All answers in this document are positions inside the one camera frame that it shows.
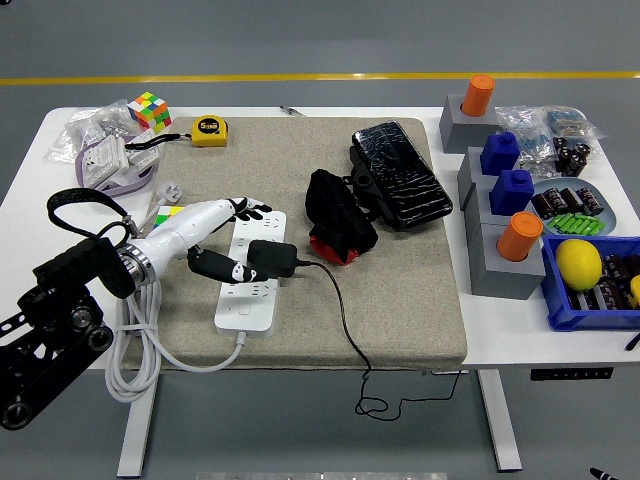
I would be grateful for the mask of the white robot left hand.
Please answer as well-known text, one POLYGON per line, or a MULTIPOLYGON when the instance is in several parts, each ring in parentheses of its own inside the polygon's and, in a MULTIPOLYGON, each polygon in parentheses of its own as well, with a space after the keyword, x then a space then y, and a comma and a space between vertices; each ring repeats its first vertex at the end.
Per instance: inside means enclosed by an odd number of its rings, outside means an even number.
POLYGON ((144 239, 132 240, 149 261, 152 281, 159 279, 171 260, 183 259, 188 250, 233 218, 262 219, 272 209, 249 197, 210 200, 187 205, 153 229, 144 239))

